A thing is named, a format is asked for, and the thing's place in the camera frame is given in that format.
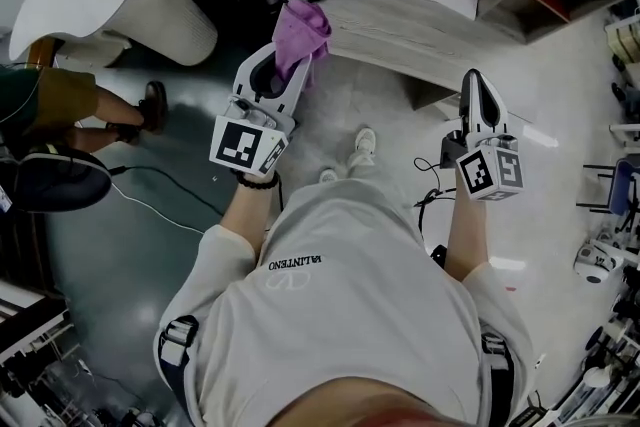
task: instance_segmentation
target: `shorts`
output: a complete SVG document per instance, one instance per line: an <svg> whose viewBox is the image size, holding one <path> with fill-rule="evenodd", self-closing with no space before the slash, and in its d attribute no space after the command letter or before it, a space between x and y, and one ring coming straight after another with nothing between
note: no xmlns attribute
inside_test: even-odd
<svg viewBox="0 0 640 427"><path fill-rule="evenodd" d="M96 78L60 68L43 68L38 82L36 119L28 135L64 133L98 109Z"/></svg>

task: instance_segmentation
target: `shoulder strap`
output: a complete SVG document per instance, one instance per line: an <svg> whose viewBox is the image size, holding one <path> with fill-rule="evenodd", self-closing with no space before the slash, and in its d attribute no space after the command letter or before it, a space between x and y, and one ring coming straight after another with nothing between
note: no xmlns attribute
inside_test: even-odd
<svg viewBox="0 0 640 427"><path fill-rule="evenodd" d="M196 426L202 425L202 422L194 422L189 412L187 387L190 383L185 381L185 373L187 365L191 361L187 349L192 346L198 333L198 327L198 321L195 317L191 315L179 317L170 322L166 329L160 333L157 347L160 371L191 425Z"/></svg>
<svg viewBox="0 0 640 427"><path fill-rule="evenodd" d="M511 416L515 377L513 359L505 339L494 331L482 333L482 352L491 370L489 427L504 427Z"/></svg>

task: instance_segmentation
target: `foot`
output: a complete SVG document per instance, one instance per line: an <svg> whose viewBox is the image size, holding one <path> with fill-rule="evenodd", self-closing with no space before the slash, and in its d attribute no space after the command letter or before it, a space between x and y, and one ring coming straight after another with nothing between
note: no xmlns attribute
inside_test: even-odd
<svg viewBox="0 0 640 427"><path fill-rule="evenodd" d="M121 125L116 123L107 123L106 130L117 130L118 138L116 141L138 146L140 142L140 128L133 125Z"/></svg>
<svg viewBox="0 0 640 427"><path fill-rule="evenodd" d="M615 96L616 99L619 102L624 102L626 100L626 98L627 98L627 95L624 93L624 91L615 82L611 83L611 92L613 93L613 96Z"/></svg>
<svg viewBox="0 0 640 427"><path fill-rule="evenodd" d="M329 168L320 173L320 180L318 183L329 183L338 181L338 173L335 170Z"/></svg>
<svg viewBox="0 0 640 427"><path fill-rule="evenodd" d="M144 117L140 128L152 134L161 134L167 121L167 92L162 82L147 84L144 100L140 100L137 109Z"/></svg>
<svg viewBox="0 0 640 427"><path fill-rule="evenodd" d="M376 152L376 133L370 128L363 128L356 136L356 152L373 155Z"/></svg>

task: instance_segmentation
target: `pink towel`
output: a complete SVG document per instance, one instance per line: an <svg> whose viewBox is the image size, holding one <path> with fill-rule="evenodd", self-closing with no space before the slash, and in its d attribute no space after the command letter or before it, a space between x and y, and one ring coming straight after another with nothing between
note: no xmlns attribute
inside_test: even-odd
<svg viewBox="0 0 640 427"><path fill-rule="evenodd" d="M317 4L310 4L306 0L289 0L282 7L273 31L278 78L285 83L289 81L298 63L309 54L314 61L327 55L329 36L329 20Z"/></svg>

